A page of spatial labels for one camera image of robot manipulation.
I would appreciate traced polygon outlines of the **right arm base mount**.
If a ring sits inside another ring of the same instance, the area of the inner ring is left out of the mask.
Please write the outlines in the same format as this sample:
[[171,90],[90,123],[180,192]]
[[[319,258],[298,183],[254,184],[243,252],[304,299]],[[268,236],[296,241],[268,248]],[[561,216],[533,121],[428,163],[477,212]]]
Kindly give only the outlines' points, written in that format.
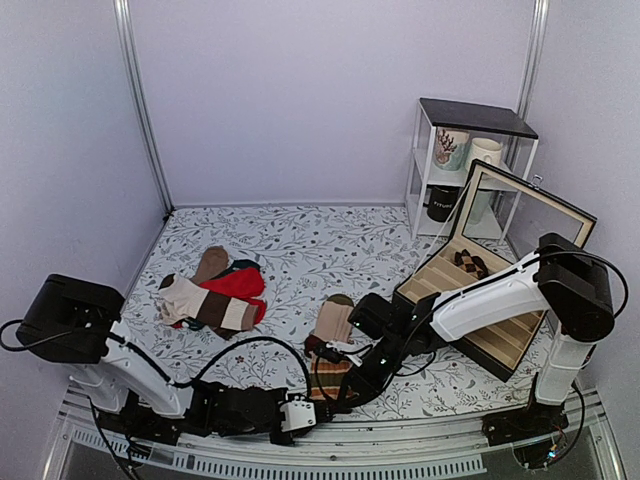
[[481,431],[490,446],[517,443],[548,435],[544,442],[517,447],[513,450],[516,461],[526,470],[545,470],[566,458],[575,448],[582,434],[586,402],[577,390],[580,402],[580,420],[577,432],[569,440],[565,429],[569,426],[564,405],[546,406],[535,399],[522,408],[485,415]]

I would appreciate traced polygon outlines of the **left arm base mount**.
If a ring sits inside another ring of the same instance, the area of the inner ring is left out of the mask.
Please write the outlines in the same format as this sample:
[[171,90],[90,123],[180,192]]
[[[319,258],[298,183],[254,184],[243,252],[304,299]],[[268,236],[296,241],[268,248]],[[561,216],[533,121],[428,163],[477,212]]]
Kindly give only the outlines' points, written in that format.
[[156,414],[139,396],[129,392],[118,413],[97,410],[98,424],[128,438],[175,446],[180,437],[179,422]]

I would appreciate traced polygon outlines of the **beige striped ribbed sock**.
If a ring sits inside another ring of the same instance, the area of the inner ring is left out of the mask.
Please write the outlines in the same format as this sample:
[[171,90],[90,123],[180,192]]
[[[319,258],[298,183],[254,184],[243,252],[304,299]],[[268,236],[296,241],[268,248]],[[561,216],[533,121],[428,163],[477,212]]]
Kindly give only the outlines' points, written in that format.
[[344,375],[352,363],[335,347],[352,347],[352,325],[348,318],[353,300],[343,294],[328,297],[321,305],[315,327],[304,342],[304,353],[311,359],[311,398],[337,400]]

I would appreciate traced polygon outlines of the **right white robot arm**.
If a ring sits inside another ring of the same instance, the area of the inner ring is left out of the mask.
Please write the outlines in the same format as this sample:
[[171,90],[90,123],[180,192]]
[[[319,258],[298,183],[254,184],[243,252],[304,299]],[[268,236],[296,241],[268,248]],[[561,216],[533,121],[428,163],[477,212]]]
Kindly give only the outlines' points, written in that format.
[[378,398],[410,355],[520,315],[551,312],[559,331],[534,378],[532,402],[516,421],[524,435],[537,436],[554,422],[555,407],[565,402],[578,371],[623,311],[613,306],[611,274],[624,276],[610,261],[550,233],[517,263],[468,286],[415,303],[368,294],[348,320],[376,343],[343,377],[338,402],[349,409]]

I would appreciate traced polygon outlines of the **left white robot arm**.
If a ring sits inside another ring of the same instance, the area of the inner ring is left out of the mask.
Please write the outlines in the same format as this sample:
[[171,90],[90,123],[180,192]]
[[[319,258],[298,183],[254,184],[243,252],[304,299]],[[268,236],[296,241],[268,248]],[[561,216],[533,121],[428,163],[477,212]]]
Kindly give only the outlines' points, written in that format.
[[176,444],[181,434],[220,437],[266,434],[288,446],[336,413],[311,388],[236,388],[202,373],[176,380],[121,319],[114,288],[49,275],[21,319],[8,321],[16,342],[2,349],[66,364],[98,410],[97,423],[129,437]]

